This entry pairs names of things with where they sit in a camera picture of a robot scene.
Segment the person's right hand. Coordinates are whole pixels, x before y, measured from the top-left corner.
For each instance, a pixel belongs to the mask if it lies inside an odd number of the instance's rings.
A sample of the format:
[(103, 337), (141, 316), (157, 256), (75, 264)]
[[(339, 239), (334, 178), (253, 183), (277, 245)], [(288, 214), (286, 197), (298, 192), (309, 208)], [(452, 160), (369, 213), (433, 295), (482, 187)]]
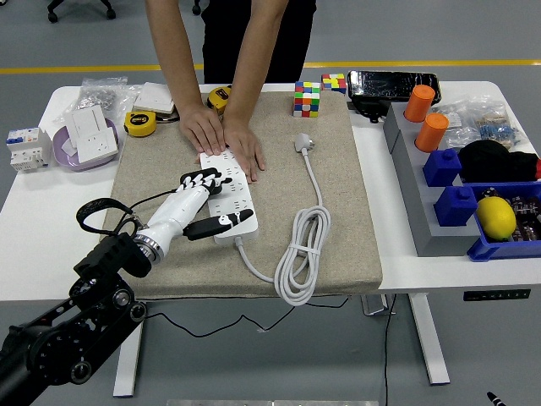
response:
[(178, 108), (181, 134), (199, 153), (220, 155), (226, 147), (224, 131), (216, 112), (202, 103)]

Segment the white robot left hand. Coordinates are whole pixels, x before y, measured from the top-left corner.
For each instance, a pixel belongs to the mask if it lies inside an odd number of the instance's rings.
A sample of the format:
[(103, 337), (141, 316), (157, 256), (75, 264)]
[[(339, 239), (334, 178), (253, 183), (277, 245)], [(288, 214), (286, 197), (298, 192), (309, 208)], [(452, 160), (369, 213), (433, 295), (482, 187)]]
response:
[(176, 237), (190, 241), (212, 237), (217, 244), (228, 245), (236, 237), (255, 239), (258, 234), (251, 194), (238, 170), (209, 167), (183, 175), (180, 186), (134, 241), (150, 261), (158, 263)]

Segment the person's left hand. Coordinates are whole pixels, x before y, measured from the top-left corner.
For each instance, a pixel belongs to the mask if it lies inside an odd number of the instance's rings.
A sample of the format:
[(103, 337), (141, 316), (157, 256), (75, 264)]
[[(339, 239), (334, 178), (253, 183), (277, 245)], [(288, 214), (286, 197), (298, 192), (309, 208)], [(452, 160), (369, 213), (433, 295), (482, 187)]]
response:
[(265, 170), (265, 155), (260, 141), (249, 124), (236, 118), (222, 120), (226, 144), (232, 151), (243, 170), (247, 182), (252, 184), (258, 180), (258, 171)]

